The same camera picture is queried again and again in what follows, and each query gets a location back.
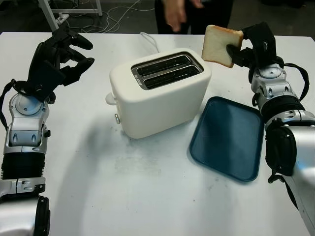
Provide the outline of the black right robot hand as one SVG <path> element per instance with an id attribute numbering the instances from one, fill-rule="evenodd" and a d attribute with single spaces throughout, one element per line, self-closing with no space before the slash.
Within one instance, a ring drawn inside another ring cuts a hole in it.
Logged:
<path id="1" fill-rule="evenodd" d="M 264 68 L 274 63 L 280 68 L 284 67 L 283 59 L 277 56 L 275 37 L 266 22 L 243 28 L 241 31 L 243 38 L 252 43 L 252 48 L 241 50 L 228 44 L 226 50 L 234 64 L 249 68 L 249 75 L 253 75 L 257 68 Z"/>

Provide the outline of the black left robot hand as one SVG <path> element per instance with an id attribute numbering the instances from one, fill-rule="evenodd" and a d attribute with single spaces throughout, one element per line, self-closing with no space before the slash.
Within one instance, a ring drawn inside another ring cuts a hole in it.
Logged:
<path id="1" fill-rule="evenodd" d="M 41 42 L 32 58 L 27 83 L 28 93 L 44 101 L 54 89 L 79 81 L 81 75 L 94 63 L 70 46 L 91 50 L 93 44 L 70 28 L 59 28 Z"/>

